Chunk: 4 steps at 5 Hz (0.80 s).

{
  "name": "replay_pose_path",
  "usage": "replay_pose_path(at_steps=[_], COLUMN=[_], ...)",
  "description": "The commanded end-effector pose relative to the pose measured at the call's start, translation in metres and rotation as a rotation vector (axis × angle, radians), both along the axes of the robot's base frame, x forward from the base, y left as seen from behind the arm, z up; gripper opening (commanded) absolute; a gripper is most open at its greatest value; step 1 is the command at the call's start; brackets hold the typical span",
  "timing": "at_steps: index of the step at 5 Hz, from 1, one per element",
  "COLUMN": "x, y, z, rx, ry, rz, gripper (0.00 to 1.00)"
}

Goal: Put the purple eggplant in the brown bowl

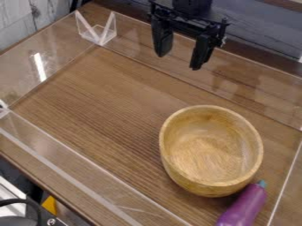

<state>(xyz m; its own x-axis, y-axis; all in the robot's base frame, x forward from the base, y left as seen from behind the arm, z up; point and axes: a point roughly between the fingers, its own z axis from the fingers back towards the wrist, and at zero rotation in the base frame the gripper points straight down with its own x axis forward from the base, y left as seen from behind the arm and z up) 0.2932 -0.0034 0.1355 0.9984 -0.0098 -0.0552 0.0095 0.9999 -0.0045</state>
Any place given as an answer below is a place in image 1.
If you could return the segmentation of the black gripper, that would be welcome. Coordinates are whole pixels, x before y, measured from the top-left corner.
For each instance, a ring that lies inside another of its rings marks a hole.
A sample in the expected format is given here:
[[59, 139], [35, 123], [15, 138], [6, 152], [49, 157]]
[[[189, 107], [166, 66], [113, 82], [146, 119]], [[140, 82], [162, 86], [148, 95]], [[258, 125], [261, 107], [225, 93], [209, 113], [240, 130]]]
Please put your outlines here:
[[149, 18], [157, 55], [173, 48], [174, 32], [197, 38], [190, 68], [197, 71], [212, 57], [214, 47], [226, 44], [230, 25], [226, 16], [213, 10], [214, 0], [149, 0]]

